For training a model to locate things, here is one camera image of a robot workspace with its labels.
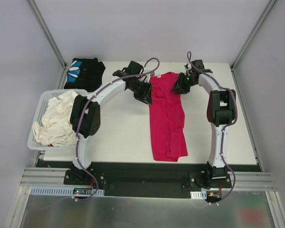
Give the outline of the left aluminium frame post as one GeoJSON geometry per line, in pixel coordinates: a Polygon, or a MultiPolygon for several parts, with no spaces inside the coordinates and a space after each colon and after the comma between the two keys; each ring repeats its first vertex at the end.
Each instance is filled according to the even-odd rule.
{"type": "Polygon", "coordinates": [[[52,51],[54,52],[55,57],[57,58],[58,62],[60,63],[60,65],[62,66],[63,69],[66,68],[67,64],[46,24],[46,21],[44,19],[44,17],[42,16],[42,13],[36,3],[35,0],[26,0],[27,5],[29,6],[29,8],[31,9],[37,23],[39,24],[41,31],[43,32],[47,42],[49,43],[52,51]]]}

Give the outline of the white plastic laundry basket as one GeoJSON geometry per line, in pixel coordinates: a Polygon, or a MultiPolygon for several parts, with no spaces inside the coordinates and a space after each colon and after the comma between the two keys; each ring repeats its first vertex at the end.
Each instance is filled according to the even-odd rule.
{"type": "MultiPolygon", "coordinates": [[[[37,106],[37,109],[35,112],[33,123],[35,121],[38,121],[38,123],[41,124],[41,117],[47,109],[48,100],[50,98],[52,98],[54,96],[59,96],[60,94],[66,92],[68,90],[69,89],[49,90],[49,91],[45,91],[44,93],[42,93],[42,95],[39,99],[39,102],[38,102],[38,106],[37,106]]],[[[87,96],[87,94],[88,94],[88,92],[86,90],[83,90],[83,89],[73,89],[73,90],[78,95],[87,96]]],[[[43,151],[43,150],[54,150],[54,149],[71,149],[71,148],[74,148],[75,145],[73,145],[73,146],[59,146],[59,147],[43,146],[43,145],[36,142],[34,135],[33,135],[32,127],[31,127],[29,138],[28,138],[28,147],[32,150],[43,151]]]]}

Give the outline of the pink t shirt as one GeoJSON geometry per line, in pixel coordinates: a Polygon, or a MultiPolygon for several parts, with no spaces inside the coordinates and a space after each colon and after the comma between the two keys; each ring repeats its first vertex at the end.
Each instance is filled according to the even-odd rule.
{"type": "Polygon", "coordinates": [[[149,105],[150,136],[153,158],[156,161],[177,162],[188,155],[183,128],[185,113],[181,96],[171,89],[178,74],[167,72],[150,79],[152,104],[149,105]]]}

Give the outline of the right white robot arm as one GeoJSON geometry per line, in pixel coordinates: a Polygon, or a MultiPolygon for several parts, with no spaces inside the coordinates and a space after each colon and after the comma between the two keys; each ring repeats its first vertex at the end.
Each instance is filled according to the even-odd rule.
{"type": "Polygon", "coordinates": [[[216,187],[228,177],[226,146],[230,126],[238,117],[236,92],[220,85],[210,69],[202,60],[188,61],[185,72],[179,73],[171,89],[175,94],[187,94],[192,86],[199,85],[209,95],[207,120],[211,126],[211,150],[204,173],[196,177],[196,182],[216,187]]]}

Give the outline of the right aluminium frame post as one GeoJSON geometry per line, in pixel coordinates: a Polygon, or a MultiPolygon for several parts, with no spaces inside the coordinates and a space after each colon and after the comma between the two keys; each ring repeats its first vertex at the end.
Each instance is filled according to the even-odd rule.
{"type": "Polygon", "coordinates": [[[278,3],[278,0],[269,0],[264,7],[263,11],[261,12],[260,16],[258,17],[255,25],[253,26],[252,30],[250,31],[247,39],[245,40],[242,48],[240,49],[239,53],[237,54],[234,62],[231,64],[231,72],[234,72],[236,67],[239,65],[241,59],[244,57],[245,53],[247,52],[249,46],[253,42],[254,38],[258,34],[259,30],[263,26],[264,22],[266,21],[267,17],[278,3]]]}

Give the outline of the aluminium frame post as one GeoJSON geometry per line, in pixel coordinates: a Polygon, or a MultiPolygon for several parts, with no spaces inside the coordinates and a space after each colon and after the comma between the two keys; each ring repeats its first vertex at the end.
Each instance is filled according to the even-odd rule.
{"type": "Polygon", "coordinates": [[[39,24],[41,31],[43,32],[47,42],[49,43],[52,51],[54,52],[55,57],[57,58],[58,62],[60,63],[60,65],[62,66],[63,69],[66,68],[67,64],[46,24],[46,21],[44,19],[44,17],[42,16],[42,13],[36,3],[35,0],[26,0],[27,5],[29,6],[29,8],[31,9],[37,23],[39,24]]]}
{"type": "Polygon", "coordinates": [[[263,11],[261,12],[260,16],[258,17],[255,25],[253,26],[252,30],[250,31],[247,39],[245,40],[242,48],[240,49],[239,53],[237,54],[234,62],[231,64],[231,72],[234,72],[236,67],[239,65],[241,59],[244,57],[245,53],[247,52],[249,46],[253,42],[254,38],[258,34],[259,30],[263,26],[264,22],[266,21],[267,17],[278,3],[278,0],[269,0],[264,7],[263,11]]]}

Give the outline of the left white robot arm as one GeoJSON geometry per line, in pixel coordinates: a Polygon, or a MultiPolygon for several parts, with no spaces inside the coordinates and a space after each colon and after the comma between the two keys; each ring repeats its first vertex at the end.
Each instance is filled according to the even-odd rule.
{"type": "Polygon", "coordinates": [[[76,133],[76,153],[72,165],[66,173],[66,181],[77,181],[81,185],[96,181],[88,170],[91,165],[91,137],[97,133],[101,125],[101,108],[115,96],[129,89],[136,100],[144,104],[152,104],[152,83],[141,81],[144,66],[131,61],[128,67],[113,73],[110,81],[102,85],[89,96],[78,95],[73,104],[70,123],[76,133]]]}

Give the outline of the cream t shirt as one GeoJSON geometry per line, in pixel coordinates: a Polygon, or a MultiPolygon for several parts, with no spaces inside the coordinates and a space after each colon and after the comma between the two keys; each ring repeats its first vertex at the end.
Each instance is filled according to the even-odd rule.
{"type": "Polygon", "coordinates": [[[35,121],[32,125],[37,143],[54,147],[75,145],[76,134],[70,123],[70,116],[77,96],[74,90],[68,90],[48,100],[41,124],[35,121]]]}

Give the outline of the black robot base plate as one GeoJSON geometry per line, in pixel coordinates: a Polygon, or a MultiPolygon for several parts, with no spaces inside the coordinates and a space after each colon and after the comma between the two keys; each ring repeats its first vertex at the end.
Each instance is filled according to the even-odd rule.
{"type": "Polygon", "coordinates": [[[204,186],[230,189],[231,178],[210,179],[204,164],[93,162],[85,171],[72,164],[64,184],[92,185],[105,196],[189,199],[204,186]]]}

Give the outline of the black folded t shirt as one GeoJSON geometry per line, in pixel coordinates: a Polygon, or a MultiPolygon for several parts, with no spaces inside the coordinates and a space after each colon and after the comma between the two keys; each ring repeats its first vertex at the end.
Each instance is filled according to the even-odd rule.
{"type": "Polygon", "coordinates": [[[102,85],[105,65],[95,57],[73,58],[66,76],[67,82],[64,89],[84,89],[94,92],[102,85]]]}

